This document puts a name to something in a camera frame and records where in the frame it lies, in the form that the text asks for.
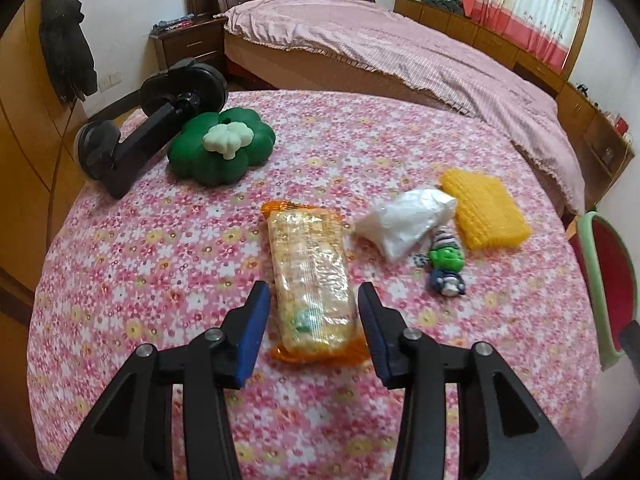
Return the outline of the red bin green rim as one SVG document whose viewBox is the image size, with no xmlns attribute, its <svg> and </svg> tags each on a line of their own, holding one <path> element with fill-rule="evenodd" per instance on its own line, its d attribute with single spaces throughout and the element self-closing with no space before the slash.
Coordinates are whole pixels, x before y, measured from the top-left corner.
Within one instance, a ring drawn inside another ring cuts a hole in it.
<svg viewBox="0 0 640 480">
<path fill-rule="evenodd" d="M 577 220 L 570 246 L 587 285 L 600 365 L 608 370 L 625 354 L 620 334 L 638 316 L 636 270 L 620 234 L 597 211 Z"/>
</svg>

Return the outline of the green faced doll toy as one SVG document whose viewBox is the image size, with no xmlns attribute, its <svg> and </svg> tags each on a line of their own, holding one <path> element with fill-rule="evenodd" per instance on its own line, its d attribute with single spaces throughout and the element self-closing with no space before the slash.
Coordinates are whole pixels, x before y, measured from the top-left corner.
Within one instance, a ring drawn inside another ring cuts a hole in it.
<svg viewBox="0 0 640 480">
<path fill-rule="evenodd" d="M 450 229 L 439 226 L 427 239 L 428 246 L 413 255 L 413 262 L 427 273 L 427 287 L 443 297 L 466 294 L 461 271 L 465 267 L 463 249 Z"/>
</svg>

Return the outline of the pink floral tablecloth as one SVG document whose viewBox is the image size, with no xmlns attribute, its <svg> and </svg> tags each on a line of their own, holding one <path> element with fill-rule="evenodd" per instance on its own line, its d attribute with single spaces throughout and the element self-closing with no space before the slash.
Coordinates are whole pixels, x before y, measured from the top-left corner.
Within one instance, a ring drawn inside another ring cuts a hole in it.
<svg viewBox="0 0 640 480">
<path fill-rule="evenodd" d="M 261 167 L 230 188 L 177 180 L 165 157 L 112 200 L 86 186 L 36 289 L 27 383 L 40 460 L 55 469 L 116 370 L 144 342 L 186 344 L 272 278 L 262 205 L 328 207 L 342 218 L 352 286 L 442 344 L 490 342 L 572 450 L 587 460 L 600 373 L 588 292 L 547 194 L 501 130 L 432 108 L 347 93 L 239 92 L 273 128 Z M 354 222 L 460 168 L 499 178 L 533 233 L 512 250 L 469 252 L 468 291 L 439 298 L 413 259 L 388 263 Z"/>
</svg>

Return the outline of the yellow foam net pad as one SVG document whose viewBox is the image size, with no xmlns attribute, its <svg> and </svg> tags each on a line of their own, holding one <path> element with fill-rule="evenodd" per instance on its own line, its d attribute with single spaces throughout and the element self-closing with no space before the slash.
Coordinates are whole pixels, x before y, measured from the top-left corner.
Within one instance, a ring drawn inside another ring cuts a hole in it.
<svg viewBox="0 0 640 480">
<path fill-rule="evenodd" d="M 518 247 L 532 235 L 524 214 L 498 178 L 452 168 L 440 176 L 440 187 L 458 202 L 457 224 L 470 249 Z"/>
</svg>

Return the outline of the long wooden cabinet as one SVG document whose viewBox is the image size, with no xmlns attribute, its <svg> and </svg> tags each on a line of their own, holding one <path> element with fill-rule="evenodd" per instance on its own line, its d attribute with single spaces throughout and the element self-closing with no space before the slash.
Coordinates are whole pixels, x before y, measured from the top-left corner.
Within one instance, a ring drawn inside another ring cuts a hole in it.
<svg viewBox="0 0 640 480">
<path fill-rule="evenodd" d="M 394 11 L 484 52 L 552 96 L 585 178 L 586 206 L 600 203 L 634 158 L 634 149 L 596 104 L 566 77 L 469 18 L 416 0 L 395 0 Z"/>
</svg>

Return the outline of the orange snack packet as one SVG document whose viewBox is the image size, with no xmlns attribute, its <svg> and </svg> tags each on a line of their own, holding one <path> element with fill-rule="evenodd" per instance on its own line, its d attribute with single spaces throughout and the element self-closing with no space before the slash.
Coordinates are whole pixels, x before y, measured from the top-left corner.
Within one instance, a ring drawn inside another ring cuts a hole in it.
<svg viewBox="0 0 640 480">
<path fill-rule="evenodd" d="M 288 364 L 355 366 L 369 359 L 358 320 L 341 216 L 283 200 L 262 205 L 277 296 L 279 343 Z"/>
</svg>

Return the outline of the white plastic bag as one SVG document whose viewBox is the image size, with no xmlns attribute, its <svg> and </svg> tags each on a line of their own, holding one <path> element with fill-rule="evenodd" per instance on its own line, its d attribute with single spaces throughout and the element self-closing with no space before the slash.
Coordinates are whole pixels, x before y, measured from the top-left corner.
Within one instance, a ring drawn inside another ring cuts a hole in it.
<svg viewBox="0 0 640 480">
<path fill-rule="evenodd" d="M 448 223 L 458 201 L 438 188 L 417 188 L 374 207 L 355 223 L 355 233 L 371 242 L 388 262 L 408 254 L 428 231 Z"/>
</svg>

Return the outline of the green clover shaped toy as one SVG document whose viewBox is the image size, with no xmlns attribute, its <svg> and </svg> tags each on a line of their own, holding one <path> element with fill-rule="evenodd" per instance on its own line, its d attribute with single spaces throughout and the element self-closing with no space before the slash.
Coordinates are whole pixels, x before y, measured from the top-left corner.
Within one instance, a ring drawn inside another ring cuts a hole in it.
<svg viewBox="0 0 640 480">
<path fill-rule="evenodd" d="M 167 157 L 180 179 L 205 186 L 230 185 L 239 182 L 250 167 L 262 166 L 274 144 L 273 128 L 254 110 L 232 107 L 189 120 L 169 145 Z"/>
</svg>

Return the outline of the wooden wardrobe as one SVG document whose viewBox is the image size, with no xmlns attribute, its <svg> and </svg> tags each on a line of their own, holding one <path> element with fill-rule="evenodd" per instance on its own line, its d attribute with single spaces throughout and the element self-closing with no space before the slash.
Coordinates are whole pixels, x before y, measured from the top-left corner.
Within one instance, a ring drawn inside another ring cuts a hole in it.
<svg viewBox="0 0 640 480">
<path fill-rule="evenodd" d="M 23 325 L 49 245 L 84 185 L 70 150 L 87 116 L 53 89 L 41 1 L 24 0 L 1 37 L 1 312 Z"/>
</svg>

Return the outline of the floral pink curtain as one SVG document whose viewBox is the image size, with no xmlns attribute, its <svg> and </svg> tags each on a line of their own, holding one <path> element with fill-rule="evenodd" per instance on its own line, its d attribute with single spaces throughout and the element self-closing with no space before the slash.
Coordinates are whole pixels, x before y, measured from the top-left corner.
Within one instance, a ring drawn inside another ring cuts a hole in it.
<svg viewBox="0 0 640 480">
<path fill-rule="evenodd" d="M 461 1 L 467 18 L 559 73 L 570 54 L 585 0 Z"/>
</svg>

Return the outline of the black jacket hanging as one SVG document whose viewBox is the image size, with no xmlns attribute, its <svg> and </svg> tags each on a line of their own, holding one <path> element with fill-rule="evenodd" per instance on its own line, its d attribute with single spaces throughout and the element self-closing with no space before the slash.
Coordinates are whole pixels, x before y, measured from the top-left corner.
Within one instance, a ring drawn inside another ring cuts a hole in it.
<svg viewBox="0 0 640 480">
<path fill-rule="evenodd" d="M 94 58 L 80 24 L 79 0 L 41 0 L 39 39 L 52 87 L 61 103 L 98 91 Z"/>
</svg>

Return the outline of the pink striped bed quilt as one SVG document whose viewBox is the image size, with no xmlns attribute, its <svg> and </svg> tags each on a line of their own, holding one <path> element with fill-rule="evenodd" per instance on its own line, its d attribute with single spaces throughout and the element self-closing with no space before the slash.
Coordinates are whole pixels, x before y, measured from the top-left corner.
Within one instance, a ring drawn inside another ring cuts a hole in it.
<svg viewBox="0 0 640 480">
<path fill-rule="evenodd" d="M 504 134 L 557 207 L 586 185 L 555 100 L 488 55 L 359 0 L 253 0 L 226 11 L 230 60 L 278 89 L 343 91 L 441 107 Z"/>
</svg>

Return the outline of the dark wooden nightstand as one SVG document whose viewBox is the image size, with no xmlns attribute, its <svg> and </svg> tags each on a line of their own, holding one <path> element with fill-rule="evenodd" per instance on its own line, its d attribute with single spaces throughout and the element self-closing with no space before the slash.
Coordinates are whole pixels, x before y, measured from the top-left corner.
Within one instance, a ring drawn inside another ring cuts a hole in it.
<svg viewBox="0 0 640 480">
<path fill-rule="evenodd" d="M 227 58 L 224 54 L 224 15 L 199 16 L 190 24 L 151 34 L 157 65 L 167 70 L 183 58 L 194 58 L 206 63 L 221 73 L 227 73 Z"/>
</svg>

